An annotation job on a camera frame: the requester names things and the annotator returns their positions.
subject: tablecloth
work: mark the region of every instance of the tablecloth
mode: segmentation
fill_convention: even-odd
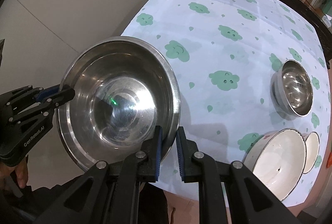
[[[251,144],[270,131],[316,131],[315,166],[283,203],[305,201],[325,153],[331,101],[311,24],[278,0],[149,0],[122,35],[150,43],[169,61],[181,93],[180,125],[218,161],[243,161]],[[271,77],[287,59],[298,61],[312,80],[313,108],[306,117],[287,115],[271,96]],[[175,143],[156,186],[198,200],[198,185],[181,182]]]

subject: bowl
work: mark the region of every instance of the bowl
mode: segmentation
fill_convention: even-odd
[[[287,60],[273,76],[272,92],[278,105],[288,114],[302,117],[312,108],[313,91],[305,69]]]
[[[150,44],[114,37],[84,51],[65,73],[75,97],[59,107],[60,138],[73,161],[88,170],[138,151],[163,128],[162,158],[179,125],[180,92],[167,60]]]
[[[305,146],[307,148],[306,160],[303,173],[307,174],[315,165],[319,153],[319,136],[313,131],[303,135]]]
[[[288,128],[259,139],[244,164],[282,201],[298,184],[305,156],[305,142],[300,132]]]

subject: bowl rim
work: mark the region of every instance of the bowl rim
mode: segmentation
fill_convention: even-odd
[[[287,59],[283,64],[282,64],[282,66],[280,67],[280,69],[279,69],[279,71],[278,71],[278,74],[277,74],[277,83],[278,83],[278,87],[279,87],[279,89],[280,89],[280,87],[282,88],[282,94],[280,94],[280,96],[281,96],[281,98],[282,98],[282,101],[283,101],[283,103],[285,104],[285,102],[287,103],[287,107],[285,107],[287,110],[289,110],[290,109],[290,111],[292,111],[293,112],[293,114],[292,115],[296,115],[296,116],[299,116],[299,117],[304,117],[304,116],[307,116],[310,112],[311,112],[311,110],[312,110],[312,106],[313,106],[313,97],[311,98],[311,103],[310,103],[310,108],[309,108],[309,110],[308,110],[308,112],[306,113],[306,114],[299,114],[299,113],[297,113],[296,111],[295,111],[295,109],[291,106],[291,104],[289,103],[289,100],[288,100],[288,98],[287,98],[287,96],[286,96],[286,93],[285,93],[285,90],[284,90],[284,87],[283,87],[283,83],[282,83],[282,72],[283,72],[283,68],[284,68],[284,66],[285,66],[285,64],[286,63],[288,63],[288,62],[294,62],[294,63],[296,63],[303,71],[304,71],[304,73],[306,74],[306,77],[308,78],[308,80],[309,80],[309,84],[310,84],[310,88],[311,88],[311,91],[312,91],[312,94],[313,94],[313,88],[312,88],[312,84],[311,84],[311,80],[310,80],[310,77],[309,77],[309,75],[308,75],[308,73],[306,72],[306,70],[304,69],[304,67],[299,63],[299,62],[297,62],[297,61],[295,61],[295,60],[292,60],[292,59]]]
[[[304,144],[304,152],[305,152],[305,158],[304,158],[304,163],[303,163],[303,167],[302,167],[302,172],[301,172],[301,175],[299,176],[299,178],[298,178],[298,181],[296,182],[296,184],[295,184],[295,186],[292,188],[292,190],[287,194],[287,196],[285,197],[285,198],[283,198],[281,201],[284,201],[292,192],[293,192],[293,190],[296,188],[296,186],[298,185],[298,182],[300,182],[300,179],[301,179],[301,177],[302,177],[302,174],[303,174],[303,171],[304,171],[304,166],[305,166],[305,162],[306,162],[306,156],[307,156],[307,147],[306,147],[306,144],[305,144],[305,140],[304,140],[304,137],[301,135],[301,132],[300,131],[298,131],[297,129],[294,129],[294,128],[284,128],[284,129],[282,129],[282,130],[280,130],[280,131],[278,131],[278,132],[276,132],[276,133],[274,133],[273,134],[273,137],[271,137],[271,139],[269,139],[268,141],[267,141],[267,143],[264,145],[264,147],[263,147],[263,149],[262,149],[262,151],[260,152],[260,154],[259,154],[259,156],[258,156],[258,158],[257,158],[257,160],[256,160],[256,162],[255,162],[255,165],[254,165],[254,167],[253,167],[253,169],[252,169],[252,172],[254,173],[254,170],[255,170],[255,167],[256,167],[256,165],[257,165],[257,162],[259,161],[259,159],[262,157],[262,154],[263,154],[263,152],[264,152],[264,150],[266,149],[266,147],[268,146],[268,144],[276,137],[276,136],[278,136],[280,133],[282,133],[282,132],[284,132],[284,131],[286,131],[286,130],[294,130],[294,131],[296,131],[298,134],[299,134],[299,136],[302,138],[302,141],[303,141],[303,144]]]
[[[162,141],[162,155],[161,155],[161,161],[163,159],[165,159],[165,157],[167,156],[167,154],[169,153],[175,137],[176,137],[176,131],[179,128],[179,123],[180,123],[180,111],[181,111],[181,100],[180,100],[180,90],[179,90],[179,85],[177,83],[175,74],[173,72],[173,69],[171,67],[171,65],[169,64],[169,62],[167,61],[167,59],[151,44],[147,43],[144,40],[138,39],[138,38],[134,38],[134,37],[129,37],[129,36],[116,36],[116,37],[110,37],[107,38],[105,40],[102,40],[100,42],[98,42],[97,44],[94,44],[90,47],[88,47],[87,49],[85,49],[83,52],[81,52],[76,58],[75,60],[69,65],[69,67],[67,68],[61,83],[60,83],[60,87],[59,87],[59,91],[63,88],[64,86],[64,82],[67,78],[67,76],[69,75],[71,69],[74,67],[74,65],[91,49],[105,44],[105,43],[112,43],[112,42],[117,42],[117,41],[121,41],[121,42],[130,42],[132,44],[136,44],[141,46],[143,49],[147,50],[148,52],[150,52],[156,59],[157,61],[160,63],[160,65],[162,66],[163,70],[165,71],[165,74],[167,76],[167,79],[170,83],[170,88],[171,88],[171,98],[172,98],[172,108],[173,108],[173,117],[172,120],[170,122],[170,129],[167,133],[167,139],[163,139]],[[67,105],[70,102],[66,103],[65,105],[62,106],[63,109],[67,110]],[[79,150],[80,154],[78,157],[74,154],[74,152],[72,151],[72,147],[69,147],[69,145],[67,144],[67,139],[64,137],[64,132],[63,132],[63,127],[60,124],[60,109],[61,107],[58,107],[56,109],[55,112],[55,116],[56,116],[56,125],[57,125],[57,129],[58,129],[58,133],[61,139],[61,142],[63,144],[63,147],[65,148],[65,150],[67,151],[67,154],[71,157],[71,159],[75,162],[75,164],[77,166],[79,166],[83,171],[87,171],[89,169],[89,167],[87,167],[84,163],[86,163],[87,161],[93,162],[91,159],[92,157],[88,157],[86,156],[86,152],[84,151],[84,153],[78,148],[81,147],[81,145],[78,143],[78,141],[76,140],[75,136],[72,136],[70,133],[70,130],[68,131],[67,134],[69,134],[69,136],[72,138],[72,141],[74,143],[74,145],[76,146],[76,148]]]
[[[304,138],[304,142],[305,142],[305,148],[307,148],[307,139],[309,138],[309,136],[310,136],[311,134],[316,134],[317,139],[318,139],[318,150],[317,150],[317,154],[316,154],[316,158],[315,158],[315,162],[316,162],[317,157],[318,157],[318,155],[319,155],[319,150],[320,150],[320,138],[319,138],[318,133],[317,133],[316,131],[311,131],[310,133],[308,133],[307,135],[305,135],[303,138]],[[310,170],[308,170],[306,173],[304,172],[304,169],[303,169],[303,174],[307,174],[307,173],[309,173],[309,172],[313,169],[313,167],[315,166],[315,162],[314,162],[314,164],[312,165],[312,167],[310,168]]]

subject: person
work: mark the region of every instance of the person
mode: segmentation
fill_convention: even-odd
[[[28,173],[28,164],[26,159],[23,159],[17,166],[8,167],[2,162],[0,162],[0,189],[10,190],[8,186],[6,186],[5,178],[9,176],[13,171],[15,171],[17,184],[21,189],[25,188],[29,179]]]
[[[32,223],[78,178],[75,177],[63,185],[51,189],[40,187],[32,190],[27,185],[29,179],[27,158],[17,166],[8,167],[0,162],[0,223]],[[21,188],[22,196],[16,197],[6,185],[6,177],[14,173],[14,178]],[[167,199],[162,189],[145,184],[139,195],[138,224],[168,224]]]

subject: orange object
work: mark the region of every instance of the orange object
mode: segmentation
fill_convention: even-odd
[[[327,160],[326,167],[329,168],[332,165],[332,152],[330,152],[329,159]]]

